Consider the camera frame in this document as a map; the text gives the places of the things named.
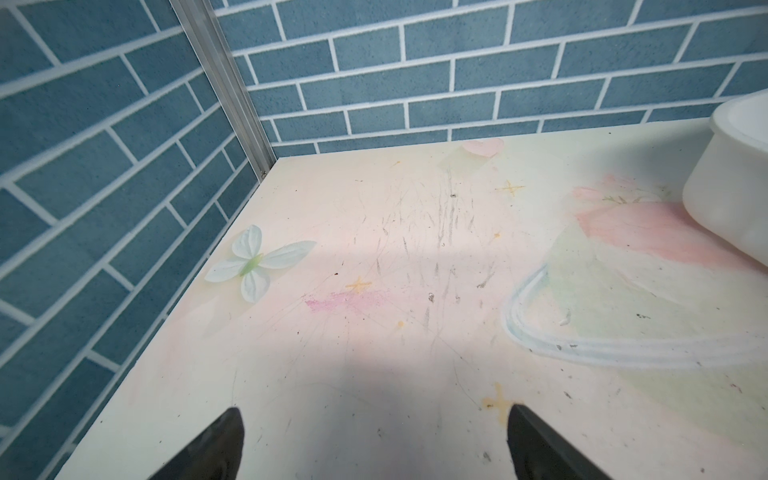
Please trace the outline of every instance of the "blue tile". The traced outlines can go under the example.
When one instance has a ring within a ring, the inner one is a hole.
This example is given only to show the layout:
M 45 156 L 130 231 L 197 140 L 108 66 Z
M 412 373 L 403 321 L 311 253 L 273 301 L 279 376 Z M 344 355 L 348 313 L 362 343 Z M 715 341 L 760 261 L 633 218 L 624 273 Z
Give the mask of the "blue tile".
M 320 152 L 366 150 L 368 148 L 398 147 L 400 145 L 432 144 L 448 140 L 447 130 L 422 131 L 414 134 L 384 135 L 382 137 L 350 138 L 320 142 Z
M 199 165 L 231 133 L 230 122 L 224 111 L 219 108 L 184 135 L 181 138 L 181 144 L 184 145 L 184 150 L 190 155 L 194 164 Z
M 69 0 L 18 9 L 62 62 L 154 33 L 139 2 Z
M 526 117 L 565 111 L 592 110 L 598 101 L 602 80 L 579 81 L 547 87 L 502 92 L 499 118 Z
M 0 472 L 14 480 L 35 480 L 113 375 L 83 359 L 0 456 Z
M 192 45 L 183 33 L 133 50 L 125 57 L 149 92 L 200 67 Z
M 261 115 L 285 114 L 302 110 L 299 91 L 293 85 L 263 88 L 248 92 L 256 112 Z
M 346 135 L 346 122 L 344 114 L 340 111 L 331 114 L 278 118 L 275 120 L 275 125 L 283 141 Z
M 237 140 L 237 137 L 233 138 L 232 141 L 224 147 L 224 150 L 227 151 L 227 155 L 235 168 L 239 167 L 245 160 L 245 152 L 243 151 L 243 147 L 240 146 L 240 141 Z
M 190 172 L 175 145 L 0 280 L 0 298 L 42 314 Z
M 520 121 L 514 124 L 487 125 L 485 127 L 454 128 L 451 135 L 453 141 L 470 138 L 507 137 L 508 135 L 534 134 L 538 128 L 537 121 Z
M 552 75 L 557 45 L 456 60 L 456 90 L 543 80 Z
M 45 232 L 48 224 L 32 213 L 7 190 L 0 190 L 0 262 Z
M 227 189 L 219 196 L 219 205 L 221 205 L 224 213 L 229 218 L 237 212 L 237 209 L 246 199 L 248 193 L 256 185 L 256 174 L 253 172 L 253 168 L 250 165 L 243 167 L 243 170 L 237 174 L 232 183 Z
M 243 77 L 243 83 L 246 86 L 253 85 L 255 82 L 253 81 L 253 75 L 250 74 L 250 68 L 248 68 L 245 56 L 235 57 L 235 65 L 237 65 L 237 70 L 240 71 L 240 76 Z
M 330 46 L 325 40 L 255 53 L 250 56 L 250 64 L 260 83 L 333 71 Z
M 7 349 L 26 329 L 26 326 L 0 313 L 0 352 Z
M 63 218 L 132 165 L 111 137 L 101 132 L 16 184 L 54 217 Z
M 768 50 L 768 15 L 728 18 L 701 23 L 683 54 L 683 61 L 766 50 Z
M 715 108 L 720 106 L 716 104 L 686 105 L 685 107 L 655 108 L 648 121 L 669 121 L 684 120 L 686 118 L 707 118 Z
M 181 85 L 121 120 L 114 131 L 141 160 L 199 115 L 192 95 Z
M 272 142 L 277 141 L 277 135 L 275 135 L 275 129 L 272 128 L 272 123 L 269 121 L 262 121 L 261 127 L 264 129 L 264 133 L 266 134 L 266 139 Z
M 637 14 L 636 22 L 652 22 L 756 5 L 765 5 L 765 0 L 645 0 Z
M 608 86 L 603 108 L 655 104 L 663 101 L 707 98 L 723 83 L 731 65 L 687 68 L 628 77 L 615 77 Z
M 334 38 L 333 46 L 339 70 L 400 61 L 400 35 L 397 27 Z
M 152 18 L 154 18 L 160 30 L 179 25 L 176 12 L 174 12 L 168 0 L 144 0 L 144 3 L 147 4 L 147 8 L 152 13 Z
M 143 95 L 112 58 L 0 100 L 0 173 Z
M 227 159 L 219 153 L 170 203 L 185 222 L 191 223 L 231 174 Z
M 275 157 L 296 157 L 298 155 L 314 155 L 315 146 L 313 144 L 283 145 L 272 147 Z
M 48 68 L 43 55 L 27 32 L 6 9 L 0 9 L 0 82 L 14 80 Z
M 114 362 L 125 361 L 225 225 L 219 210 L 211 206 L 104 336 L 96 342 L 94 350 Z
M 253 8 L 219 17 L 219 25 L 232 50 L 280 41 L 272 7 Z
M 283 30 L 288 38 L 384 22 L 443 8 L 451 8 L 451 0 L 389 0 L 388 2 L 290 0 L 277 4 Z
M 448 91 L 448 81 L 449 63 L 444 61 L 313 81 L 301 89 L 307 108 L 324 108 L 441 93 Z
M 406 25 L 406 57 L 432 57 L 504 43 L 508 8 L 436 18 Z
M 750 94 L 768 88 L 768 60 L 745 61 L 728 82 L 723 95 Z
M 194 96 L 197 97 L 197 101 L 200 102 L 200 105 L 204 110 L 211 108 L 219 101 L 219 99 L 216 98 L 214 89 L 210 86 L 208 77 L 206 77 L 204 73 L 201 73 L 190 80 L 190 87 L 192 87 Z
M 184 229 L 174 216 L 164 208 L 123 247 L 110 265 L 136 285 L 182 231 Z
M 100 272 L 0 368 L 0 424 L 18 421 L 127 295 Z
M 580 130 L 582 128 L 612 127 L 614 125 L 639 124 L 645 111 L 628 111 L 620 114 L 586 115 L 584 117 L 553 118 L 544 122 L 541 131 Z
M 623 27 L 635 0 L 541 0 L 518 3 L 511 42 Z
M 689 28 L 682 25 L 570 41 L 565 45 L 558 77 L 672 63 Z
M 401 130 L 406 127 L 406 116 L 400 104 L 350 110 L 349 126 L 354 134 Z
M 411 127 L 491 120 L 495 94 L 415 101 L 408 106 Z

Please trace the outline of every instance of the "white grout line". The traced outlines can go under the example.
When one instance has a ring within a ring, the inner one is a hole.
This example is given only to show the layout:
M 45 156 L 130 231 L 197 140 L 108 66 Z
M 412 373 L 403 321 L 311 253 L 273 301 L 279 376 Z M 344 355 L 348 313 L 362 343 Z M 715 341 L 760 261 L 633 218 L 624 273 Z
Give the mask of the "white grout line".
M 554 57 L 554 67 L 552 67 L 552 75 L 549 78 L 557 78 L 560 72 L 560 63 L 563 61 L 563 52 L 565 51 L 565 42 L 563 41 L 558 45 L 558 54 Z
M 448 76 L 448 91 L 454 91 L 456 86 L 456 59 L 451 58 Z
M 120 369 L 120 366 L 117 363 L 109 360 L 107 357 L 101 355 L 100 353 L 94 352 L 93 350 L 86 352 L 85 358 L 91 360 L 96 365 L 103 366 L 105 369 L 111 370 L 113 373 L 116 373 Z
M 107 132 L 107 134 L 112 138 L 112 141 L 118 145 L 118 148 L 120 148 L 123 154 L 128 157 L 128 160 L 130 160 L 132 164 L 135 165 L 139 163 L 139 161 L 136 160 L 134 152 L 128 148 L 128 146 L 123 142 L 123 139 L 118 136 L 112 127 L 106 127 L 104 131 Z
M 235 166 L 232 165 L 232 160 L 230 160 L 230 155 L 227 153 L 227 151 L 222 150 L 221 153 L 224 154 L 224 159 L 227 160 L 227 163 L 230 165 L 230 169 L 232 169 L 232 171 L 235 171 Z
M 220 145 L 217 150 L 223 148 L 223 145 Z M 208 161 L 214 157 L 217 151 L 214 151 L 213 154 L 211 154 L 210 157 L 208 157 Z M 243 165 L 240 166 L 240 169 L 242 170 L 243 167 L 248 162 L 243 162 Z M 64 370 L 56 377 L 56 379 L 51 382 L 51 384 L 48 385 L 48 388 L 45 389 L 45 391 L 40 395 L 40 397 L 35 401 L 34 404 L 29 408 L 29 410 L 22 416 L 22 418 L 14 425 L 13 430 L 10 434 L 8 434 L 6 437 L 3 438 L 3 440 L 0 442 L 0 455 L 2 455 L 5 450 L 8 449 L 8 447 L 11 445 L 11 443 L 18 437 L 18 434 L 21 433 L 21 431 L 24 429 L 24 427 L 27 426 L 27 424 L 32 420 L 35 415 L 40 411 L 40 409 L 45 405 L 45 403 L 53 396 L 53 394 L 58 390 L 58 388 L 61 386 L 62 383 L 69 377 L 69 375 L 74 371 L 74 369 L 79 365 L 80 361 L 83 360 L 83 358 L 86 357 L 89 351 L 93 348 L 93 346 L 98 342 L 98 340 L 106 333 L 106 331 L 109 329 L 109 327 L 112 326 L 112 323 L 120 316 L 121 313 L 125 310 L 125 308 L 133 301 L 133 299 L 138 295 L 138 293 L 144 288 L 144 286 L 149 282 L 149 280 L 152 278 L 152 276 L 160 269 L 160 267 L 165 263 L 168 257 L 176 250 L 176 248 L 181 244 L 182 241 L 184 241 L 185 238 L 187 238 L 187 235 L 189 232 L 194 229 L 195 225 L 200 221 L 200 219 L 207 214 L 208 210 L 212 208 L 214 202 L 218 200 L 218 197 L 229 187 L 229 185 L 232 183 L 234 178 L 237 176 L 237 173 L 232 174 L 226 182 L 224 182 L 224 185 L 219 188 L 219 190 L 214 195 L 214 198 L 210 199 L 205 207 L 202 209 L 202 211 L 194 218 L 194 220 L 187 226 L 187 229 L 179 236 L 177 239 L 168 247 L 168 250 L 163 253 L 163 255 L 160 257 L 160 259 L 152 266 L 152 268 L 144 275 L 144 278 L 141 279 L 141 282 L 139 282 L 136 285 L 136 288 L 134 291 L 128 294 L 126 298 L 123 300 L 121 305 L 107 318 L 107 320 L 99 327 L 99 330 L 96 331 L 96 333 L 91 337 L 90 340 L 85 344 L 85 346 L 80 350 L 80 352 L 73 358 L 73 360 L 70 361 L 69 364 L 64 368 Z M 210 247 L 208 247 L 208 251 L 212 250 L 217 244 L 220 238 L 226 233 L 226 231 L 229 229 L 229 224 L 225 225 L 225 228 L 219 233 L 219 235 L 216 238 L 216 241 L 214 241 Z M 171 300 L 169 300 L 165 307 L 163 308 L 161 314 L 156 318 L 156 320 L 153 323 L 153 327 L 157 325 L 157 323 L 160 321 L 160 319 L 163 318 L 165 310 L 170 306 L 173 305 L 173 302 L 175 301 L 176 297 L 180 294 L 180 292 L 184 291 L 184 288 L 186 288 L 186 285 L 189 283 L 189 280 L 193 277 L 193 275 L 197 272 L 199 265 L 201 265 L 206 260 L 206 257 L 203 257 L 198 261 L 195 268 L 192 269 L 192 271 L 187 275 L 187 278 L 182 282 L 182 284 L 179 286 L 179 288 L 176 290 L 176 293 L 171 297 Z M 154 330 L 153 328 L 150 328 L 142 337 L 139 344 L 134 347 L 134 351 L 131 352 L 131 355 L 128 359 L 123 363 L 123 366 L 121 367 L 121 371 L 124 371 L 125 366 L 131 364 L 132 357 L 136 355 L 136 353 L 139 351 L 139 349 L 143 346 L 143 344 L 146 342 L 146 339 L 149 337 L 150 333 L 152 333 Z M 81 424 L 78 426 L 79 429 L 82 428 L 82 426 L 87 422 L 88 418 L 83 418 L 81 420 Z M 74 438 L 76 436 L 75 432 L 79 432 L 79 429 L 75 429 L 71 433 L 71 437 Z
M 168 209 L 171 215 L 176 219 L 176 221 L 181 225 L 183 228 L 187 228 L 187 222 L 184 221 L 183 218 L 181 218 L 181 215 L 176 211 L 176 207 L 169 201 L 165 202 L 165 207 Z
M 637 20 L 637 14 L 640 13 L 640 8 L 643 6 L 643 0 L 634 0 L 634 6 L 632 7 L 632 12 L 629 14 L 629 21 L 627 21 L 627 27 L 629 25 L 634 25 L 634 22 Z
M 277 31 L 280 32 L 280 40 L 286 40 L 286 32 L 283 30 L 283 22 L 280 20 L 280 12 L 277 11 L 277 3 L 272 3 L 272 13 L 275 15 L 275 22 L 277 22 Z
M 280 132 L 277 131 L 277 125 L 275 125 L 275 120 L 271 118 L 270 123 L 272 124 L 272 130 L 275 131 L 275 137 L 277 137 L 277 141 L 281 142 L 282 140 L 280 140 Z
M 259 84 L 259 78 L 256 76 L 256 71 L 253 69 L 253 64 L 250 62 L 250 55 L 244 55 L 245 62 L 248 65 L 248 70 L 250 70 L 250 74 L 253 76 L 253 83 L 258 85 Z
M 154 27 L 154 30 L 160 31 L 160 27 L 157 26 L 157 22 L 154 20 L 154 15 L 152 15 L 152 12 L 149 11 L 149 7 L 147 7 L 147 3 L 144 0 L 139 0 L 139 3 L 141 3 L 141 7 L 144 9 L 144 13 L 146 13 L 147 17 L 149 17 L 149 21 L 152 22 L 152 26 Z
M 214 106 L 208 109 L 207 113 L 192 120 L 186 127 L 179 130 L 171 138 L 166 140 L 159 147 L 155 148 L 152 152 L 144 157 L 137 165 L 123 172 L 120 177 L 115 178 L 106 187 L 102 188 L 98 193 L 86 200 L 80 207 L 74 209 L 69 215 L 60 219 L 55 226 L 46 230 L 43 234 L 35 238 L 32 242 L 27 243 L 21 250 L 16 252 L 11 258 L 7 259 L 2 265 L 0 265 L 0 279 L 7 276 L 14 268 L 19 266 L 22 262 L 27 260 L 31 255 L 44 247 L 54 237 L 59 235 L 64 229 L 72 225 L 76 220 L 85 215 L 91 208 L 101 202 L 109 194 L 112 194 L 122 184 L 130 180 L 138 171 L 148 165 L 152 160 L 159 157 L 165 152 L 171 145 L 175 144 L 177 139 L 183 137 L 188 131 L 195 128 L 203 120 L 208 118 L 214 113 L 220 105 L 216 103 Z
M 720 96 L 723 94 L 723 91 L 725 91 L 726 87 L 730 83 L 731 80 L 733 80 L 733 76 L 736 74 L 737 70 L 739 70 L 739 67 L 741 66 L 742 62 L 737 61 L 733 64 L 733 67 L 731 67 L 730 71 L 728 72 L 728 75 L 725 76 L 723 79 L 723 83 L 720 84 L 720 86 L 715 91 L 715 98 L 720 98 Z
M 502 102 L 502 91 L 497 90 L 496 93 L 494 93 L 494 99 L 493 99 L 493 115 L 491 116 L 492 120 L 498 120 L 498 106 Z
M 333 38 L 328 39 L 328 47 L 331 49 L 331 60 L 333 61 L 333 71 L 339 71 L 339 60 L 336 58 L 336 46 L 333 44 Z
M 61 65 L 61 62 L 56 58 L 56 55 L 53 53 L 53 51 L 48 48 L 48 46 L 45 44 L 45 41 L 42 39 L 40 35 L 35 30 L 35 27 L 32 26 L 31 23 L 27 20 L 27 18 L 22 15 L 22 13 L 16 8 L 15 6 L 11 5 L 8 6 L 8 11 L 13 15 L 13 18 L 16 19 L 18 24 L 24 29 L 25 32 L 27 32 L 27 35 L 30 36 L 32 41 L 42 50 L 45 57 L 50 61 L 54 66 Z
M 219 213 L 221 214 L 221 216 L 224 217 L 224 220 L 227 221 L 227 222 L 230 221 L 229 217 L 227 217 L 227 214 L 224 213 L 224 209 L 221 208 L 221 205 L 219 205 L 219 201 L 218 200 L 216 200 L 214 202 L 214 205 L 216 205 L 216 208 L 219 210 Z
M 184 158 L 187 159 L 187 163 L 192 167 L 192 170 L 195 169 L 195 164 L 192 161 L 192 157 L 187 153 L 187 149 L 184 148 L 184 145 L 181 144 L 179 140 L 176 140 L 176 146 L 179 147 L 179 150 L 181 150 L 181 154 L 184 155 Z
M 694 22 L 691 24 L 690 28 L 688 29 L 688 33 L 686 33 L 685 38 L 683 38 L 683 43 L 680 44 L 680 48 L 677 50 L 677 53 L 674 56 L 674 60 L 672 61 L 673 64 L 680 63 L 680 60 L 685 53 L 685 49 L 688 48 L 688 44 L 690 44 L 690 40 L 694 37 L 697 28 L 699 28 L 699 22 Z
M 117 280 L 122 286 L 125 287 L 126 290 L 129 292 L 132 292 L 134 289 L 134 284 L 131 283 L 131 281 L 123 276 L 122 273 L 118 272 L 112 265 L 109 263 L 106 263 L 104 265 L 104 271 L 109 273 L 112 278 Z
M 187 90 L 190 92 L 190 95 L 192 95 L 192 100 L 194 100 L 195 105 L 197 105 L 197 108 L 200 110 L 200 113 L 205 112 L 205 109 L 203 108 L 203 105 L 200 103 L 200 100 L 197 99 L 197 94 L 194 93 L 194 90 L 192 90 L 192 85 L 190 85 L 190 82 L 184 83 L 187 86 Z
M 509 45 L 512 38 L 512 23 L 515 20 L 515 4 L 509 5 L 507 11 L 507 24 L 504 27 L 504 42 L 503 45 Z
M 73 147 L 76 147 L 77 145 L 86 141 L 88 138 L 96 136 L 96 134 L 99 134 L 106 127 L 116 124 L 117 122 L 123 120 L 124 118 L 130 116 L 131 114 L 148 106 L 149 104 L 151 104 L 158 98 L 162 97 L 166 93 L 174 90 L 175 88 L 178 88 L 185 81 L 191 78 L 194 78 L 197 74 L 199 74 L 202 71 L 203 71 L 202 68 L 195 68 L 193 71 L 184 75 L 181 78 L 178 78 L 176 81 L 172 81 L 170 84 L 166 85 L 165 87 L 162 87 L 161 89 L 152 92 L 152 94 L 150 94 L 148 97 L 144 97 L 138 101 L 135 101 L 133 104 L 130 104 L 126 108 L 123 108 L 122 110 L 113 113 L 109 117 L 106 117 L 104 120 L 96 124 L 93 124 L 88 128 L 85 128 L 79 133 L 72 135 L 68 139 L 62 141 L 61 143 L 56 144 L 47 150 L 43 150 L 42 152 L 36 154 L 34 157 L 31 157 L 26 161 L 24 161 L 23 163 L 17 165 L 16 167 L 13 167 L 11 170 L 8 170 L 7 172 L 0 175 L 0 187 L 2 187 L 7 183 L 16 181 L 20 177 L 25 176 L 26 174 L 28 174 L 33 170 L 37 170 L 38 168 L 42 167 L 49 161 L 63 154 L 65 151 L 68 151 Z
M 306 102 L 304 101 L 304 93 L 301 91 L 301 85 L 296 83 L 296 90 L 299 92 L 299 100 L 301 100 L 301 108 L 306 111 Z
M 144 333 L 144 335 L 141 337 L 141 340 L 139 340 L 138 344 L 134 347 L 133 350 L 131 350 L 131 353 L 128 354 L 128 357 L 123 362 L 120 369 L 117 371 L 117 373 L 112 377 L 112 379 L 107 383 L 107 385 L 104 387 L 103 390 L 101 390 L 101 393 L 99 396 L 94 400 L 94 402 L 91 404 L 91 407 L 87 410 L 85 415 L 82 416 L 80 419 L 80 422 L 75 426 L 74 429 L 72 429 L 71 433 L 69 434 L 69 437 L 64 442 L 64 445 L 59 449 L 58 452 L 53 456 L 51 461 L 48 463 L 48 466 L 45 467 L 43 472 L 38 477 L 38 480 L 45 480 L 53 471 L 55 466 L 58 464 L 58 461 L 61 459 L 62 456 L 64 456 L 66 453 L 71 452 L 73 447 L 74 440 L 80 435 L 81 430 L 85 427 L 85 425 L 91 420 L 93 415 L 96 414 L 96 410 L 98 410 L 98 407 L 106 400 L 107 395 L 109 392 L 114 388 L 114 385 L 120 380 L 120 378 L 123 376 L 123 373 L 125 370 L 128 369 L 128 367 L 133 362 L 133 359 L 138 355 L 138 353 L 144 348 L 144 345 L 149 341 L 150 337 L 155 333 L 156 330 L 158 330 L 160 323 L 167 318 L 167 315 L 165 315 L 165 310 L 170 306 L 173 305 L 176 301 L 176 298 L 183 292 L 187 284 L 192 280 L 192 275 L 198 271 L 199 265 L 205 262 L 205 260 L 208 259 L 210 256 L 210 252 L 214 249 L 216 245 L 219 244 L 221 238 L 226 234 L 226 232 L 230 229 L 232 226 L 232 223 L 235 219 L 237 219 L 237 215 L 242 211 L 242 209 L 247 204 L 248 200 L 253 195 L 253 192 L 258 188 L 258 184 L 253 187 L 251 192 L 246 195 L 246 198 L 243 200 L 243 202 L 240 204 L 240 206 L 237 208 L 235 214 L 232 216 L 232 219 L 229 221 L 229 223 L 221 230 L 219 235 L 216 237 L 216 239 L 213 241 L 213 243 L 208 247 L 207 252 L 205 255 L 203 255 L 203 258 L 200 259 L 200 261 L 195 265 L 195 267 L 192 269 L 189 275 L 187 275 L 187 278 L 182 282 L 179 289 L 177 289 L 177 292 L 171 297 L 171 301 L 166 305 L 166 307 L 163 309 L 163 312 L 157 316 L 157 318 L 152 322 L 152 325 L 147 329 L 147 332 Z
M 35 318 L 26 312 L 22 312 L 10 303 L 0 299 L 0 313 L 10 317 L 22 325 L 30 326 L 35 323 Z
M 43 220 L 46 222 L 49 226 L 53 227 L 56 223 L 58 223 L 58 219 L 51 215 L 51 212 L 47 211 L 45 207 L 43 207 L 41 204 L 37 202 L 34 198 L 30 197 L 27 192 L 23 191 L 21 188 L 18 187 L 16 184 L 7 184 L 5 185 L 5 189 L 13 195 L 16 200 L 18 200 L 22 205 L 27 207 L 29 210 L 32 210 L 35 212 L 35 215 L 40 217 L 40 220 Z
M 128 71 L 131 73 L 131 77 L 134 78 L 134 81 L 136 82 L 136 84 L 141 89 L 141 93 L 143 93 L 145 97 L 147 95 L 149 95 L 149 90 L 147 90 L 147 87 L 144 86 L 144 82 L 141 81 L 141 79 L 139 78 L 138 73 L 136 73 L 136 71 L 134 70 L 134 66 L 131 65 L 131 63 L 125 57 L 124 53 L 120 54 L 120 59 L 123 61 L 123 65 L 125 65 L 125 67 L 128 69 Z
M 347 110 L 344 111 L 344 123 L 346 124 L 346 133 L 351 135 L 352 125 L 349 124 L 349 112 Z
M 397 26 L 397 35 L 400 38 L 400 61 L 406 61 L 406 28 L 403 25 Z
M 600 110 L 600 106 L 603 104 L 603 98 L 605 98 L 605 93 L 608 91 L 608 86 L 611 84 L 611 77 L 608 77 L 605 79 L 605 82 L 603 83 L 603 88 L 600 89 L 600 94 L 598 95 L 598 101 L 594 103 L 594 109 Z
M 630 111 L 644 111 L 644 110 L 647 110 L 648 108 L 686 107 L 691 105 L 721 103 L 723 101 L 731 100 L 733 98 L 738 98 L 738 97 L 739 95 L 731 95 L 729 97 L 723 97 L 723 98 L 700 98 L 697 100 L 672 101 L 672 102 L 664 102 L 659 104 L 642 104 L 642 105 L 629 105 L 627 107 L 602 108 L 600 110 L 591 109 L 591 110 L 569 111 L 565 113 L 555 113 L 555 114 L 529 115 L 526 117 L 502 118 L 497 121 L 480 120 L 480 121 L 467 121 L 467 122 L 459 122 L 459 123 L 452 123 L 452 124 L 442 124 L 442 125 L 429 125 L 428 127 L 413 127 L 413 128 L 409 128 L 408 130 L 400 129 L 400 130 L 380 131 L 374 134 L 366 133 L 366 134 L 342 135 L 342 136 L 336 136 L 336 137 L 305 138 L 302 140 L 281 142 L 279 144 L 274 144 L 274 146 L 283 147 L 287 145 L 307 144 L 313 141 L 326 142 L 326 141 L 337 141 L 337 140 L 349 140 L 351 138 L 384 137 L 388 135 L 443 130 L 450 127 L 453 127 L 453 128 L 489 127 L 492 125 L 516 124 L 523 121 L 539 121 L 542 119 L 553 120 L 557 118 L 590 117 L 593 115 L 626 113 Z

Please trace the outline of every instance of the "blue brick tile wall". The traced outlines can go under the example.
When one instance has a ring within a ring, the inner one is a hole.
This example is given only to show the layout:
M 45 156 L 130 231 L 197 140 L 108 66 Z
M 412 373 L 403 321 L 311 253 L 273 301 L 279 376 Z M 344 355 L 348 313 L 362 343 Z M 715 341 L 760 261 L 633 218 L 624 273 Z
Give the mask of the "blue brick tile wall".
M 0 478 L 43 480 L 257 178 L 168 0 L 5 2 L 0 58 Z
M 706 117 L 768 88 L 766 0 L 229 0 L 215 12 L 278 157 Z

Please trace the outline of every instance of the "yellow star drawing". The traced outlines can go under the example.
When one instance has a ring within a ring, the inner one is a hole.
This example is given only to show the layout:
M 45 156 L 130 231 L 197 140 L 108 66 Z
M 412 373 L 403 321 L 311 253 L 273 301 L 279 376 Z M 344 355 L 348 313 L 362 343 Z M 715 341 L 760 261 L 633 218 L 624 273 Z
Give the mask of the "yellow star drawing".
M 360 275 L 357 276 L 357 280 L 355 280 L 355 283 L 352 283 L 350 285 L 345 285 L 347 288 L 351 288 L 354 290 L 355 293 L 362 293 L 363 290 L 365 290 L 368 285 L 370 285 L 371 282 L 362 282 L 362 277 Z
M 515 192 L 520 190 L 521 188 L 525 188 L 525 185 L 512 185 L 512 184 L 509 183 L 509 180 L 507 180 L 507 186 L 506 187 L 497 188 L 496 190 L 506 190 L 507 192 L 512 194 L 512 196 L 514 197 L 515 196 Z
M 509 400 L 504 399 L 504 394 L 502 393 L 502 384 L 499 382 L 496 382 L 493 384 L 494 387 L 496 387 L 496 398 L 492 399 L 489 397 L 485 397 L 482 400 L 482 406 L 483 408 L 490 410 L 490 409 L 498 409 L 498 423 L 501 426 L 507 426 L 507 417 L 509 415 L 509 409 L 512 407 L 512 402 Z

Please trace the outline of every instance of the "stain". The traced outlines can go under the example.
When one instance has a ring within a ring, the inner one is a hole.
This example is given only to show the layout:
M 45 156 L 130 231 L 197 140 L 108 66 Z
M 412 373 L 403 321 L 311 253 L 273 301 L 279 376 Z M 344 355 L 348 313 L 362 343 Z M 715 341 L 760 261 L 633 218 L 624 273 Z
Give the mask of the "stain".
M 496 398 L 485 397 L 482 400 L 483 408 L 486 410 L 498 409 L 498 424 L 501 426 L 507 425 L 507 417 L 509 415 L 509 409 L 512 407 L 512 402 L 504 398 L 502 391 L 502 384 L 496 382 L 493 384 L 496 389 Z

